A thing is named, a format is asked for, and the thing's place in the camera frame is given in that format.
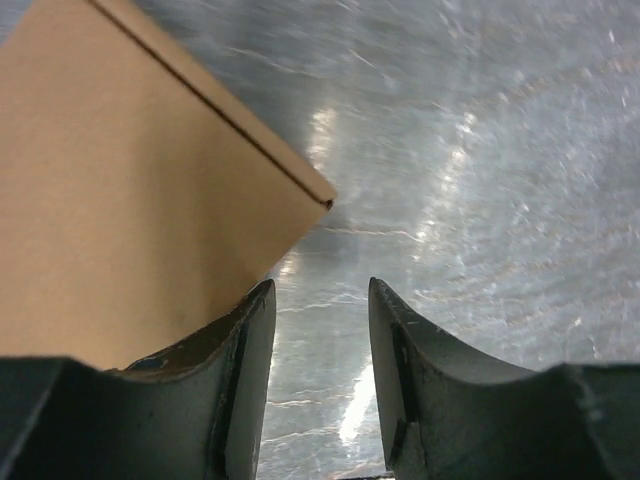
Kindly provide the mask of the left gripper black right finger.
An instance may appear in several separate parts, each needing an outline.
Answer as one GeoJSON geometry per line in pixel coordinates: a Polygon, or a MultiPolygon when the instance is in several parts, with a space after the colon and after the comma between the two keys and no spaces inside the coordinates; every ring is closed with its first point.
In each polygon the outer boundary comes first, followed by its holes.
{"type": "Polygon", "coordinates": [[[386,467],[398,479],[635,479],[639,368],[492,357],[369,283],[386,467]]]}

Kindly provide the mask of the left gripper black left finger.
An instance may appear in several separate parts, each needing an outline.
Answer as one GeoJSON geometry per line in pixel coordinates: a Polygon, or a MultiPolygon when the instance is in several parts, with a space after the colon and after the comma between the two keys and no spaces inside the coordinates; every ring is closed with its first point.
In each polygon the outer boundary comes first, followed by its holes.
{"type": "Polygon", "coordinates": [[[129,367],[1,361],[5,479],[252,479],[274,334],[266,280],[227,315],[129,367]]]}

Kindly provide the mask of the small brown cardboard box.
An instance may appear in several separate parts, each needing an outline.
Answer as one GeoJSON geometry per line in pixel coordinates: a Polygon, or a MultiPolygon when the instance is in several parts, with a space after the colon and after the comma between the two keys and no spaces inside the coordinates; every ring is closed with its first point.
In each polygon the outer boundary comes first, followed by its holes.
{"type": "Polygon", "coordinates": [[[1,47],[1,351],[123,367],[229,312],[332,185],[129,1],[1,47]]]}

